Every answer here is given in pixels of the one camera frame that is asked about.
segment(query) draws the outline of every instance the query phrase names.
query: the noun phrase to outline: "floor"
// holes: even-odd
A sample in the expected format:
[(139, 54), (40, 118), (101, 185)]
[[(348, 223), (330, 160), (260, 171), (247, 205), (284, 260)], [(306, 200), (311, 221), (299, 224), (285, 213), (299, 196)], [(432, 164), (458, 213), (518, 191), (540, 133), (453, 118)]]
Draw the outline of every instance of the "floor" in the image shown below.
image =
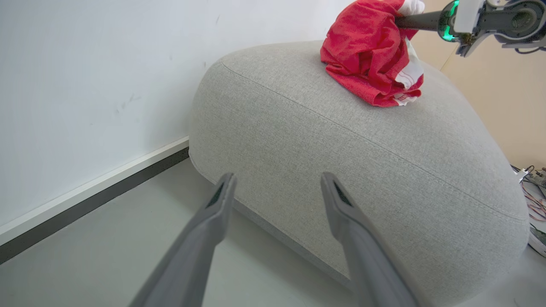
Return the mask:
[[(189, 160), (0, 265), (0, 306), (126, 306), (212, 185)], [(546, 304), (546, 258), (459, 307)], [(350, 292), (234, 211), (203, 306), (355, 306)]]

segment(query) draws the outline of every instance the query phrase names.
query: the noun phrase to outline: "upholstered pouf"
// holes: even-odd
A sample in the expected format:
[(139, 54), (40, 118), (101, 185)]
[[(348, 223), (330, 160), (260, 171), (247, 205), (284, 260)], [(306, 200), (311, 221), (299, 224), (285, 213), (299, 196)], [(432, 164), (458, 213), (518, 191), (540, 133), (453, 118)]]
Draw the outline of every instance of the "upholstered pouf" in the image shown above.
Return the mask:
[(507, 272), (527, 242), (524, 197), (465, 97), (423, 63), (423, 95), (372, 107), (324, 70), (321, 42), (241, 50), (215, 63), (192, 110), (189, 154), (236, 209), (347, 285), (320, 174), (340, 179), (437, 306)]

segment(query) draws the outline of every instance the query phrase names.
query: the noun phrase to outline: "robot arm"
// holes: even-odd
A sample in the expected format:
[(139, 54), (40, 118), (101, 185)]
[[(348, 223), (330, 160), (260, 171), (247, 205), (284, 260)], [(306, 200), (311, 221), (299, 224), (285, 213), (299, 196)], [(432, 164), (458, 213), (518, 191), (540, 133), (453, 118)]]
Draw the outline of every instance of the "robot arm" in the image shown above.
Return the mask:
[[(543, 0), (512, 0), (506, 5), (484, 0), (455, 0), (443, 10), (397, 17), (399, 28), (437, 31), (443, 40), (459, 43), (456, 54), (467, 57), (494, 35), (503, 48), (520, 54), (546, 51), (546, 4)], [(522, 52), (520, 48), (534, 48)]]

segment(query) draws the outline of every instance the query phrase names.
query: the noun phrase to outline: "red cloth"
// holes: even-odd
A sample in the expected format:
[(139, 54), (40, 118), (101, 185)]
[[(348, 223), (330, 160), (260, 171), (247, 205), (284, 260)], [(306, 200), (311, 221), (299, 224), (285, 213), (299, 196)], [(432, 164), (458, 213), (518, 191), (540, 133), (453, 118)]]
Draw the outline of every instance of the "red cloth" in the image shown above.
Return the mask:
[(339, 14), (321, 48), (328, 74), (371, 105), (393, 107), (399, 105), (396, 94), (421, 95), (422, 75), (408, 89), (395, 81), (410, 61), (405, 38), (417, 33), (394, 24), (403, 4), (403, 0), (353, 2)]

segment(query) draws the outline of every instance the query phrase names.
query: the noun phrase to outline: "beige wall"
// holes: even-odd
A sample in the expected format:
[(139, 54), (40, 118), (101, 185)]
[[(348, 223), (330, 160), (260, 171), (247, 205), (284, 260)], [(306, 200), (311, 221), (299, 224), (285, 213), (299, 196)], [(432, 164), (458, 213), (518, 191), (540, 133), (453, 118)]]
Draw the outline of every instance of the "beige wall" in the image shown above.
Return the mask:
[[(426, 12), (449, 0), (424, 2)], [(454, 53), (457, 44), (429, 31), (417, 33), (412, 44), (463, 92), (511, 164), (546, 167), (546, 52), (519, 55), (489, 37), (462, 58)]]

